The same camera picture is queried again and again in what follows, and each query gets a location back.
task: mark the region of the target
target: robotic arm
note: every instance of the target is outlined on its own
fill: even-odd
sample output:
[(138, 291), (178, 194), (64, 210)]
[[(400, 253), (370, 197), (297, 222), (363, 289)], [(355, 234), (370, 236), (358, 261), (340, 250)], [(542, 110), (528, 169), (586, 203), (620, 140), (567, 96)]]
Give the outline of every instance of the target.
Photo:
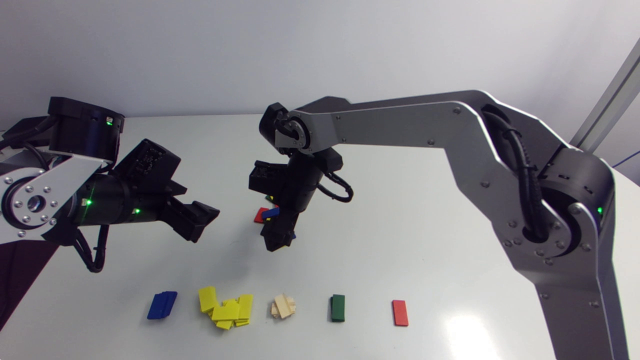
[[(0, 163), (0, 244), (47, 240), (73, 246), (89, 271), (100, 272), (112, 224), (160, 220), (197, 242), (220, 213), (175, 198), (187, 191), (171, 180), (180, 158), (150, 140), (114, 166), (123, 115), (64, 97), (52, 97), (48, 112), (22, 119), (0, 142), (0, 150), (25, 148)], [(45, 145), (47, 152), (36, 149)], [(79, 230), (85, 225), (100, 225), (95, 259)]]
[[(559, 360), (627, 360), (612, 248), (610, 168), (538, 119), (479, 91), (351, 104), (325, 97), (287, 111), (271, 105), (260, 133), (289, 157), (257, 161), (249, 188), (280, 215), (261, 235), (289, 246), (316, 188), (342, 202), (339, 143), (443, 148), (458, 188), (491, 220), (511, 264), (534, 283)], [(319, 184), (343, 186), (340, 197)]]

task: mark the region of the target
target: silver robotic arm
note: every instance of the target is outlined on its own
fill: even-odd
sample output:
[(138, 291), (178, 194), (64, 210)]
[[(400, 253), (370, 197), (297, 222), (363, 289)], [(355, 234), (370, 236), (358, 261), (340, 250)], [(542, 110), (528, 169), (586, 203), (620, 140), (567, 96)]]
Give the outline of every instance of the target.
[(287, 165), (256, 162), (250, 188), (274, 197), (267, 248), (293, 229), (340, 143), (443, 148), (458, 188), (491, 220), (513, 267), (534, 283), (558, 360), (627, 360), (612, 265), (614, 182), (600, 159), (562, 141), (538, 119), (479, 91), (351, 104), (325, 97), (267, 109), (260, 132)]

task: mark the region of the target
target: green block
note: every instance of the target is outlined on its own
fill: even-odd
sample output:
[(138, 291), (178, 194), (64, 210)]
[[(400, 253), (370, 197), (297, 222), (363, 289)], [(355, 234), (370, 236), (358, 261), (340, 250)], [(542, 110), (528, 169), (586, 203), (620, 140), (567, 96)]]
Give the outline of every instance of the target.
[(331, 321), (344, 322), (344, 295), (333, 294), (331, 297)]

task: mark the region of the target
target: black cable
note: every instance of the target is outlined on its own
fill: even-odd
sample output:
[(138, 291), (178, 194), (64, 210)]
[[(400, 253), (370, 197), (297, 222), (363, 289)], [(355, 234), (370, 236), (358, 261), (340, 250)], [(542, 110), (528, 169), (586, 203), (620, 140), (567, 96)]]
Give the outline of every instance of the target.
[(24, 146), (25, 149), (27, 149), (31, 154), (33, 154), (33, 156), (35, 156), (36, 159), (38, 159), (38, 162), (40, 163), (40, 167), (42, 167), (44, 170), (49, 169), (49, 165), (44, 160), (42, 153), (38, 149), (36, 149), (35, 146), (31, 145), (28, 142), (22, 143), (22, 146)]
[(347, 192), (347, 196), (346, 197), (338, 196), (335, 193), (329, 191), (327, 188), (325, 188), (321, 184), (318, 184), (317, 186), (318, 190), (320, 190), (323, 194), (329, 196), (333, 200), (338, 200), (340, 202), (349, 202), (353, 199), (353, 189), (351, 188), (351, 185), (349, 185), (345, 180), (343, 180), (343, 178), (339, 177), (333, 172), (327, 173), (326, 176), (329, 180), (343, 187), (344, 191)]
[(89, 269), (90, 272), (101, 272), (104, 267), (104, 258), (106, 256), (106, 247), (107, 247), (107, 236), (109, 235), (109, 226), (101, 225), (100, 233), (98, 234), (98, 244), (94, 248), (95, 250), (95, 260), (92, 259), (91, 248), (89, 248), (89, 244), (86, 242), (86, 238), (82, 234), (82, 231), (78, 229), (76, 231), (76, 241), (74, 242), (74, 248), (77, 253), (80, 255), (80, 258), (86, 265), (86, 268)]
[(615, 164), (612, 166), (612, 168), (616, 168), (618, 165), (622, 165), (625, 161), (629, 160), (630, 158), (633, 158), (634, 156), (640, 154), (640, 150), (634, 152), (633, 154), (627, 156), (624, 160), (622, 160), (621, 162)]
[(37, 134), (43, 133), (53, 125), (55, 125), (58, 118), (55, 116), (48, 116), (46, 119), (41, 121), (38, 125), (36, 125), (33, 129), (29, 129), (27, 131), (23, 131), (17, 135), (12, 136), (8, 139), (0, 140), (0, 151), (3, 150), (7, 146), (15, 145), (16, 143), (21, 143), (28, 138), (34, 137)]
[(535, 175), (536, 167), (531, 164), (527, 150), (522, 143), (522, 135), (502, 117), (487, 111), (483, 111), (483, 115), (502, 131), (502, 137), (509, 142), (513, 150), (520, 190), (520, 207), (525, 227), (537, 239), (546, 240), (549, 232), (543, 215), (542, 190)]

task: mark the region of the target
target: blue cable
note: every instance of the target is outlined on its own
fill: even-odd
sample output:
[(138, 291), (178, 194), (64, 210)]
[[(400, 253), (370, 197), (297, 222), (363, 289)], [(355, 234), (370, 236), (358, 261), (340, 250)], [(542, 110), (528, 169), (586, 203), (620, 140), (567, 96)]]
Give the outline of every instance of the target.
[(627, 156), (627, 157), (626, 157), (624, 160), (622, 160), (621, 162), (619, 162), (619, 163), (617, 163), (617, 164), (613, 165), (613, 166), (612, 166), (612, 168), (617, 167), (618, 165), (620, 165), (620, 164), (624, 163), (625, 161), (629, 160), (630, 158), (633, 158), (634, 156), (636, 156), (636, 155), (638, 155), (638, 154), (640, 154), (640, 150), (638, 150), (638, 151), (634, 152), (633, 154), (631, 154), (631, 155)]

